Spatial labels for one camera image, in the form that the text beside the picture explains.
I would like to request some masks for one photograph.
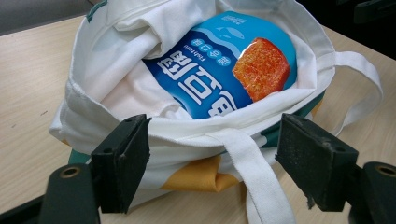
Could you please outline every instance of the blue package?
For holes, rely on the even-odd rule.
[[[232,11],[194,26],[161,58],[143,62],[194,119],[225,115],[253,103],[233,68],[257,37],[283,53],[290,66],[283,90],[289,88],[297,77],[289,36],[269,21]]]

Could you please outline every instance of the white tote bag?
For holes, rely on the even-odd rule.
[[[142,59],[161,57],[197,23],[224,11],[271,21],[297,53],[297,80],[288,89],[225,116],[192,119],[153,78]],[[147,114],[150,160],[133,205],[169,190],[221,191],[244,181],[251,223],[292,223],[293,213],[271,169],[282,113],[309,116],[348,66],[376,86],[353,105],[342,127],[382,99],[375,68],[359,53],[337,52],[318,22],[293,0],[108,0],[80,25],[66,92],[49,132],[73,148],[72,161],[91,152],[123,120]]]

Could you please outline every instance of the bag strap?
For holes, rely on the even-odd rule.
[[[364,118],[373,112],[382,102],[384,92],[382,91],[379,74],[375,67],[361,54],[353,51],[333,52],[317,59],[318,71],[332,68],[334,66],[346,66],[358,71],[361,75],[368,78],[374,85],[375,90],[366,97],[352,105],[340,122],[330,131],[333,135],[338,135],[345,126]]]
[[[208,135],[225,146],[233,166],[247,186],[249,223],[294,223],[289,201],[273,169],[250,135],[237,129],[224,129]]]

